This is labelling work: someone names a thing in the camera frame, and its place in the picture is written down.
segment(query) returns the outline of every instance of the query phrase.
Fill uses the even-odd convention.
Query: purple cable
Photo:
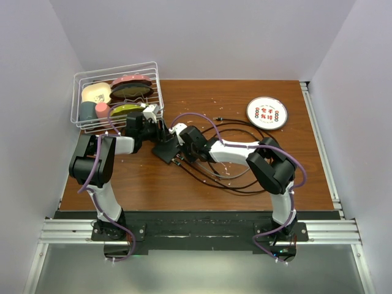
[[[224,141],[223,141],[223,139],[222,139],[222,137],[221,137],[221,135],[220,135],[220,133],[219,133],[219,130],[218,130],[218,128],[217,128],[216,125],[215,125],[215,123],[213,123],[213,121],[210,120],[209,118],[207,118],[206,116],[201,115],[201,114],[199,114],[199,113],[194,113],[194,112],[183,113],[183,114],[177,116],[177,117],[173,120],[173,122],[171,123],[171,127],[174,126],[174,123],[175,123],[180,117],[185,116],[185,115],[196,115],[196,116],[200,116],[200,117],[202,117],[202,118],[205,118],[207,121],[209,121],[209,122],[213,125],[213,127],[214,127],[214,129],[215,129],[216,135],[217,135],[219,141],[220,141],[224,146],[236,147],[236,148],[249,148],[249,149],[264,148],[264,149],[274,150],[274,151],[277,151],[277,152],[283,154],[283,155],[286,156],[287,158],[289,158],[292,162],[294,162],[294,164],[296,164],[296,165],[300,168],[300,170],[301,170],[302,173],[303,173],[303,180],[302,180],[302,182],[300,182],[300,183],[297,184],[297,185],[292,186],[292,187],[288,190],[288,193],[289,193],[289,195],[290,195],[291,208],[290,208],[290,214],[288,215],[287,220],[286,220],[280,227],[275,228],[274,230],[271,230],[271,231],[268,231],[268,232],[264,232],[264,233],[260,233],[260,234],[254,235],[253,238],[252,238],[253,243],[254,243],[257,247],[259,247],[262,251],[264,251],[265,253],[267,253],[269,256],[271,256],[272,258],[276,259],[277,261],[285,262],[283,259],[274,256],[274,255],[272,254],[271,251],[267,250],[267,249],[264,248],[262,245],[260,245],[260,244],[257,242],[256,239],[259,238],[259,237],[268,236],[268,235],[270,235],[270,234],[276,233],[276,232],[282,230],[283,228],[285,228],[285,227],[288,225],[288,223],[290,222],[290,220],[291,220],[291,218],[292,218],[292,216],[293,216],[293,213],[294,213],[294,197],[293,197],[294,192],[293,192],[293,189],[294,189],[294,188],[298,188],[298,187],[302,187],[303,185],[305,185],[305,183],[306,183],[306,181],[307,181],[307,173],[306,173],[305,168],[298,162],[298,160],[296,160],[296,159],[295,159],[293,156],[291,156],[289,153],[287,153],[287,152],[281,150],[280,148],[274,147],[274,146],[268,146],[268,145],[250,145],[250,146],[246,146],[246,145],[239,145],[239,144],[226,144],[226,143],[224,143]]]
[[[92,192],[92,201],[94,202],[96,208],[98,209],[98,211],[100,213],[102,213],[104,215],[104,217],[111,222],[113,225],[115,225],[116,227],[120,228],[121,230],[124,230],[126,233],[128,233],[131,237],[132,237],[132,247],[131,249],[128,251],[128,254],[125,257],[121,257],[119,259],[113,259],[114,262],[120,262],[122,260],[127,259],[128,257],[130,257],[134,251],[135,251],[135,247],[136,247],[136,239],[135,239],[135,235],[128,230],[127,228],[123,227],[122,225],[117,224],[113,219],[111,219],[110,217],[108,217],[108,215],[102,210],[102,208],[99,206],[98,201],[97,201],[97,197],[96,194],[94,192],[94,190],[92,190],[91,188],[88,188],[87,186],[89,185],[89,183],[91,182],[92,177],[94,176],[95,170],[97,169],[98,163],[99,163],[99,156],[100,156],[100,147],[102,145],[102,138],[105,136],[111,136],[111,137],[118,137],[119,135],[116,134],[100,134],[98,136],[98,141],[97,141],[97,152],[96,152],[96,158],[94,161],[94,164],[92,165],[92,169],[90,174],[88,175],[85,183],[83,184],[83,186],[79,189],[78,194],[82,193],[83,191],[90,191]]]
[[[216,127],[215,123],[214,123],[212,120],[210,120],[209,118],[207,118],[206,116],[201,115],[201,114],[196,113],[196,112],[185,112],[185,113],[183,113],[183,114],[177,116],[177,117],[171,122],[170,128],[172,128],[172,127],[174,126],[174,123],[175,123],[180,117],[186,116],[186,115],[195,115],[195,116],[199,116],[199,117],[204,118],[204,119],[206,119],[207,121],[209,121],[209,123],[212,124],[213,127],[214,127],[214,129],[215,129],[215,132],[216,132],[216,135],[217,135],[219,141],[223,143],[223,139],[222,139],[221,134],[219,133],[219,130],[218,130],[218,128]]]
[[[94,192],[94,190],[87,188],[87,191],[90,191],[92,193],[92,201],[94,202],[96,208],[98,209],[98,211],[100,213],[102,213],[104,215],[104,217],[113,225],[115,225],[116,227],[120,228],[121,230],[124,230],[126,233],[128,233],[131,238],[132,238],[132,247],[130,248],[130,250],[128,251],[127,255],[121,258],[113,258],[113,262],[121,262],[127,258],[129,258],[134,252],[135,252],[135,248],[136,248],[136,238],[135,235],[128,230],[127,228],[123,227],[122,225],[117,224],[113,219],[111,219],[110,217],[108,217],[108,215],[102,210],[102,208],[99,206],[98,201],[97,201],[97,195]]]

